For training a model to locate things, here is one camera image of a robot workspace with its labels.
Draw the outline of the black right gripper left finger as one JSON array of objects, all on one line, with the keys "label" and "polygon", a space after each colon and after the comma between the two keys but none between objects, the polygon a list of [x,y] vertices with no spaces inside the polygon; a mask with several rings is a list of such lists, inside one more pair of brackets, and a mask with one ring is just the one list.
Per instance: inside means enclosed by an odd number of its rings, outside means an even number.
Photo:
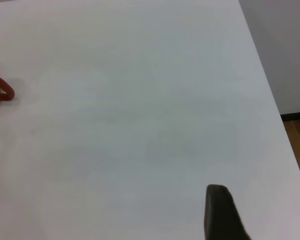
[{"label": "black right gripper left finger", "polygon": [[249,240],[227,187],[209,184],[206,188],[204,211],[206,240]]}]

